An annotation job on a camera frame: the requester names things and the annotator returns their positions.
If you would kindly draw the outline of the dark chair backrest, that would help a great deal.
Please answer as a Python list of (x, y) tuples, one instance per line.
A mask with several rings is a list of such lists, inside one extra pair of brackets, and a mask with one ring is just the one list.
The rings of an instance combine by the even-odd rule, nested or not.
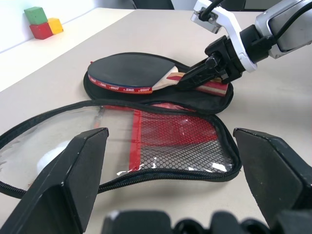
[(132, 0), (136, 9), (174, 10), (171, 0)]

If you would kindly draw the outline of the red wooden block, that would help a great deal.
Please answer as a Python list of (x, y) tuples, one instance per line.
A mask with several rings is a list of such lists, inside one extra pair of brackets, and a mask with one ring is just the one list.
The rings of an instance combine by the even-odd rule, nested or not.
[(38, 25), (31, 24), (29, 27), (35, 39), (46, 39), (53, 35), (47, 22)]

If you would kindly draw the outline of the black rubber table tennis paddle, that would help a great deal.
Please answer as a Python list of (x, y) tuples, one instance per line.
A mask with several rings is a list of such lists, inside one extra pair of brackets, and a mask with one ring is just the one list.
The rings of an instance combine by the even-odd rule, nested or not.
[(233, 91), (219, 78), (199, 87), (182, 91), (178, 83), (188, 67), (167, 57), (146, 53), (120, 53), (90, 63), (83, 87), (92, 99), (108, 97), (183, 96), (224, 98)]

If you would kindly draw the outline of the black red paddle case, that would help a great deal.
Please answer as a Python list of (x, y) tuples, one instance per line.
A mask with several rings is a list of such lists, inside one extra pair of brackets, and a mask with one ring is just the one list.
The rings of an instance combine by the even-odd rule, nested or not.
[(231, 180), (241, 162), (217, 114), (233, 96), (90, 98), (34, 116), (0, 136), (0, 193), (22, 198), (75, 136), (98, 128), (109, 132), (98, 193), (158, 179)]

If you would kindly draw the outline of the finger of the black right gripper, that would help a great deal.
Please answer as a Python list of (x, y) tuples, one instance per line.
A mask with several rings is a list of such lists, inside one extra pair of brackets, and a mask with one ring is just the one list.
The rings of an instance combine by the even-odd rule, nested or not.
[(191, 66), (186, 73), (216, 73), (220, 61), (221, 57), (219, 55), (210, 55), (206, 59)]
[(219, 73), (216, 69), (178, 69), (179, 72), (184, 72), (185, 75), (175, 86), (178, 90), (187, 91), (197, 88), (204, 83), (211, 81), (214, 78), (219, 77)]

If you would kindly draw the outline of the green wooden block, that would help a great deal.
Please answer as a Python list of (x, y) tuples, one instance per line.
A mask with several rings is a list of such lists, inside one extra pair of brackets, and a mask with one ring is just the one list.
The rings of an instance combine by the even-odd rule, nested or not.
[(40, 25), (47, 23), (48, 19), (42, 7), (31, 7), (24, 9), (24, 13), (31, 25)]

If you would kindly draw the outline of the yellow wooden block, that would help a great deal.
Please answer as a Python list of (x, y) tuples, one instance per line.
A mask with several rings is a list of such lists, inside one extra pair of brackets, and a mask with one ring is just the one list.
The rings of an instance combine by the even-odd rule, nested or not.
[(58, 18), (49, 18), (48, 24), (49, 24), (49, 27), (50, 27), (53, 35), (56, 35), (56, 34), (63, 32), (62, 24)]

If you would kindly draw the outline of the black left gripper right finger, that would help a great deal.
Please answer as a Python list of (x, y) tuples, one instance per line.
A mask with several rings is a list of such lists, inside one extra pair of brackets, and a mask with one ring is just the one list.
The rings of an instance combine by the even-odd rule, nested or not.
[(233, 136), (246, 181), (270, 227), (283, 211), (312, 214), (312, 167), (290, 145), (280, 137), (244, 128), (236, 128)]

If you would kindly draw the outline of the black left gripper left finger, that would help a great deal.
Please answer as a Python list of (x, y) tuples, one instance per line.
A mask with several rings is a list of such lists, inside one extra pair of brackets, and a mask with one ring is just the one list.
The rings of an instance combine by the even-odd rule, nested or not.
[(100, 184), (107, 128), (82, 132), (38, 175), (0, 234), (83, 234)]

